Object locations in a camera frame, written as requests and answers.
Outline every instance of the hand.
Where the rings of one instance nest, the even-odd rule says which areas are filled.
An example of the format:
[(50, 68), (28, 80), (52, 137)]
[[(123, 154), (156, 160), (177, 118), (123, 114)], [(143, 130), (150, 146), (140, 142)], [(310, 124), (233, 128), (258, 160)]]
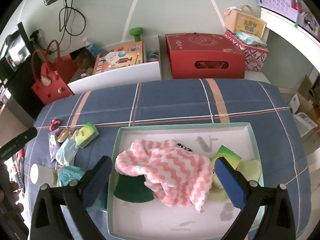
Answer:
[[(18, 200), (19, 200), (19, 193), (20, 193), (20, 191), (18, 190), (19, 189), (19, 185), (16, 183), (16, 182), (14, 182), (14, 181), (11, 181), (10, 182), (11, 183), (11, 190), (12, 190), (12, 192), (13, 192), (13, 198), (14, 198), (14, 200), (17, 202)], [(0, 190), (0, 202), (2, 202), (3, 201), (3, 199), (4, 199), (4, 192), (2, 191), (2, 190)], [(17, 204), (17, 208), (19, 208), (19, 210), (20, 210), (20, 213), (23, 211), (23, 205), (21, 204), (21, 203), (18, 203)]]

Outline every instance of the metal screw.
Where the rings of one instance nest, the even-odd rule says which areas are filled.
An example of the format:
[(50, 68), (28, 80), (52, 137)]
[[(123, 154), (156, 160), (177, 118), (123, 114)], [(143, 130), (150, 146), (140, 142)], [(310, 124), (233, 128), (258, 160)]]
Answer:
[(49, 185), (44, 183), (41, 185), (40, 189), (45, 190)]
[(250, 180), (249, 185), (251, 187), (257, 187), (258, 186), (258, 182), (256, 182), (255, 180)]
[(77, 181), (76, 179), (74, 179), (74, 180), (72, 180), (72, 181), (69, 182), (69, 185), (70, 185), (71, 187), (74, 187), (74, 186), (78, 185), (78, 181)]
[(287, 186), (285, 184), (282, 184), (282, 183), (279, 185), (279, 187), (280, 187), (280, 189), (283, 189), (283, 190), (285, 190), (287, 188)]

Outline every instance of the red and white patterned box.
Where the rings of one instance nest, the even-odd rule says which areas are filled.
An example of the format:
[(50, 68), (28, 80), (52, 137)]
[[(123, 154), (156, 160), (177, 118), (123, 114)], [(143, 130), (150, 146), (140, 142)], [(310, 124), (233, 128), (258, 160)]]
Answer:
[(263, 67), (263, 63), (269, 54), (269, 50), (260, 45), (252, 46), (245, 44), (228, 30), (226, 31), (225, 36), (245, 53), (245, 70), (260, 72)]

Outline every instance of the blue bottle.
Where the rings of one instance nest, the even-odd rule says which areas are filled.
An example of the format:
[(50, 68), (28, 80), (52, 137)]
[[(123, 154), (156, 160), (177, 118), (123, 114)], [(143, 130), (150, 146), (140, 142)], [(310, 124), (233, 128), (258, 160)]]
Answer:
[(85, 48), (92, 57), (96, 58), (102, 52), (97, 44), (88, 42), (87, 38), (84, 38), (82, 41), (85, 43)]

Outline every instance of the brown handle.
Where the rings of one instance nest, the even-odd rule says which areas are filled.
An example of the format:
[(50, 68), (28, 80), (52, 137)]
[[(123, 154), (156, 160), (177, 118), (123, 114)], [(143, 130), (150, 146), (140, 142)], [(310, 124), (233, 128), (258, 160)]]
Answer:
[(60, 59), (60, 46), (59, 46), (59, 42), (58, 42), (57, 40), (52, 40), (52, 41), (49, 43), (49, 45), (48, 45), (48, 47), (47, 47), (47, 50), (45, 51), (45, 56), (47, 57), (49, 48), (50, 48), (51, 44), (54, 43), (54, 42), (55, 42), (56, 45), (57, 45), (57, 56), (58, 56), (58, 60), (59, 60), (59, 59)]
[(256, 15), (254, 14), (254, 12), (253, 12), (253, 10), (252, 10), (252, 7), (251, 7), (250, 5), (243, 5), (243, 6), (240, 7), (240, 9), (243, 10), (244, 7), (248, 7), (249, 10), (250, 10), (250, 12), (251, 12), (251, 14), (252, 14), (254, 17), (256, 17)]
[(35, 79), (35, 81), (38, 79), (37, 75), (36, 75), (36, 67), (35, 67), (35, 63), (34, 63), (34, 56), (35, 54), (39, 52), (42, 59), (44, 60), (46, 66), (47, 66), (47, 69), (50, 71), (50, 72), (53, 72), (52, 69), (51, 69), (51, 63), (48, 61), (47, 57), (45, 56), (45, 54), (43, 53), (42, 50), (39, 50), (39, 49), (36, 49), (33, 54), (32, 54), (32, 57), (31, 57), (31, 68), (32, 68), (32, 73), (33, 73), (33, 77)]

